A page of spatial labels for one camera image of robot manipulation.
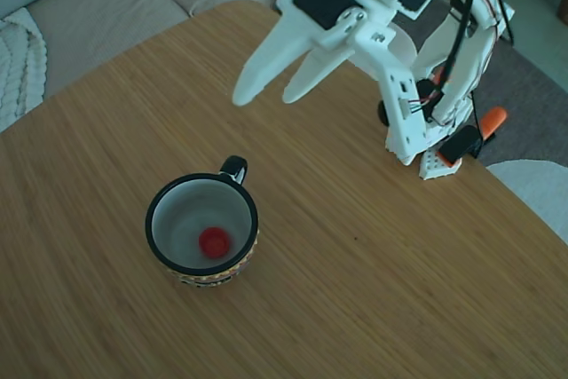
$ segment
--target white knit blanket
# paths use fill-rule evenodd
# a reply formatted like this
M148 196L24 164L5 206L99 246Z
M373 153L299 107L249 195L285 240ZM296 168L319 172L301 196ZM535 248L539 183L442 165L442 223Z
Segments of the white knit blanket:
M47 48L26 8L0 20L0 132L43 101Z

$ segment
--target screw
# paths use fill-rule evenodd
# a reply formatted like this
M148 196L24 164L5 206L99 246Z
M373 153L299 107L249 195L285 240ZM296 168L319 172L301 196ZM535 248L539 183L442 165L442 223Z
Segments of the screw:
M384 39L386 39L386 37L384 35L381 35L380 33L375 33L373 34L373 36L371 37L371 40L373 40L373 42L384 42Z

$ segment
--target white cloth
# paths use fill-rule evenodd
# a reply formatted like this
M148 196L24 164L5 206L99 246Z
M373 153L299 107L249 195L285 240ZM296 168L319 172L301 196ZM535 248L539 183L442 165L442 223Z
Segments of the white cloth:
M488 169L568 244L568 168L514 160Z
M0 132L43 101L47 47L26 8L0 20Z

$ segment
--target mug handle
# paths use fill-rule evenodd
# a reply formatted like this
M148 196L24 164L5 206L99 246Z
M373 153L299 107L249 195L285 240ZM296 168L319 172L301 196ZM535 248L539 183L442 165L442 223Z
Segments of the mug handle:
M228 175L237 184L242 184L242 181L244 181L247 176L248 170L249 164L245 159L238 155L232 155L225 160L219 173Z

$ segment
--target mug rim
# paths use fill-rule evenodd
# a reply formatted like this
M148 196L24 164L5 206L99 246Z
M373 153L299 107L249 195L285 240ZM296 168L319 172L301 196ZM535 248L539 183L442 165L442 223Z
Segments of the mug rim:
M242 247L242 249L239 250L239 252L234 257L224 262L223 264L212 266L210 268L188 268L186 266L176 264L175 262L169 260L158 249L158 246L156 245L156 242L154 240L154 233L152 232L152 221L154 219L154 213L156 211L156 208L158 207L158 204L160 204L160 201L166 196L166 194L168 194L171 190L173 190L180 184L184 184L185 182L194 181L198 179L219 181L235 189L247 203L251 219L250 233L248 234L247 241ZM226 175L224 173L219 173L219 174L191 173L189 175L184 175L183 177L176 178L173 181L169 182L167 185L165 185L158 192L158 194L154 196L146 212L146 239L154 255L160 260L160 262L162 262L171 270L175 272L180 272L185 275L193 275L196 277L205 277L209 275L219 274L220 272L224 272L232 268L233 266L237 265L242 260L242 258L244 258L253 248L257 232L258 232L258 214L256 212L255 202L252 200L252 197L250 196L249 192L245 190L242 185L238 184L229 175Z

